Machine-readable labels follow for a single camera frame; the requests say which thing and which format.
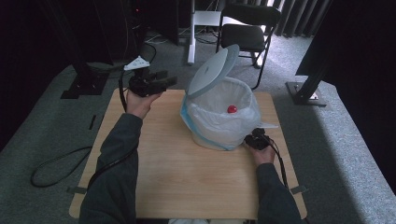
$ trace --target table top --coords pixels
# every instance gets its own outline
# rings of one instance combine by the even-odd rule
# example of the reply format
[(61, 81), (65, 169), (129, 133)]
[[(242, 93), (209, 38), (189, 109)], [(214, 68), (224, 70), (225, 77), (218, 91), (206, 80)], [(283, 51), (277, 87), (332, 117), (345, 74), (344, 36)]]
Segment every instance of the table top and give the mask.
[[(192, 141), (179, 110), (184, 91), (168, 90), (156, 100), (144, 119), (140, 136), (136, 215), (141, 218), (245, 218), (257, 219), (258, 190), (250, 152), (200, 147)], [(279, 125), (271, 96), (255, 92), (262, 121)], [(118, 90), (107, 108), (92, 153), (78, 184), (87, 188), (94, 174), (100, 147), (122, 114)], [(280, 128), (266, 129), (279, 147), (290, 188), (298, 186)], [(279, 162), (275, 166), (280, 174)], [(302, 218), (306, 208), (301, 193), (293, 195)], [(76, 193), (69, 214), (79, 216), (84, 198)]]

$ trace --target person's left hand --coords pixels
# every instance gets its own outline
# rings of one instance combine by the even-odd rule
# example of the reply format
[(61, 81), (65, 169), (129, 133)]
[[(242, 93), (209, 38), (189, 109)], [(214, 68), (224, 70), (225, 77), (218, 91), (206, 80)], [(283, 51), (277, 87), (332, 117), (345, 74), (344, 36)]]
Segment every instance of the person's left hand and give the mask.
[(128, 90), (126, 95), (126, 113), (144, 119), (150, 111), (152, 102), (158, 99), (162, 94), (161, 92), (146, 97), (140, 97)]

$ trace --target white trash bin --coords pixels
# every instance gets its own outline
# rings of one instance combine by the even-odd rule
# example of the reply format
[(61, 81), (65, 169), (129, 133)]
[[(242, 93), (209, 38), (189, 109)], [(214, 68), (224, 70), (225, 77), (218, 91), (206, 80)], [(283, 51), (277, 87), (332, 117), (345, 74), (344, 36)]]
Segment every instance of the white trash bin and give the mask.
[(261, 123), (250, 87), (226, 77), (238, 54), (237, 45), (216, 53), (198, 69), (186, 89), (180, 116), (194, 142), (202, 147), (233, 150)]

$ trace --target red ball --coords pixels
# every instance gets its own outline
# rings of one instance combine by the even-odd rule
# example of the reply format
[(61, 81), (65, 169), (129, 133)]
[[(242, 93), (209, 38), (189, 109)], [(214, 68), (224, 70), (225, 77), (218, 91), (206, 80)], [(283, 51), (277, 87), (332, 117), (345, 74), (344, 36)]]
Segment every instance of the red ball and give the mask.
[(229, 114), (236, 113), (236, 111), (238, 111), (238, 108), (236, 108), (235, 105), (230, 105), (230, 106), (228, 106), (227, 112), (228, 112)]

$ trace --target open lid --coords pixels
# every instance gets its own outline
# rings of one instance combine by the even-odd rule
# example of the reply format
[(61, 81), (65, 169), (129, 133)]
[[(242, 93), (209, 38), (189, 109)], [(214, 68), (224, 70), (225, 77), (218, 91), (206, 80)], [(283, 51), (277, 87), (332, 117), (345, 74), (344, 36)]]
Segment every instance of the open lid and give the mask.
[(239, 46), (231, 45), (207, 60), (195, 73), (186, 93), (189, 98), (200, 96), (219, 84), (231, 71), (239, 55)]

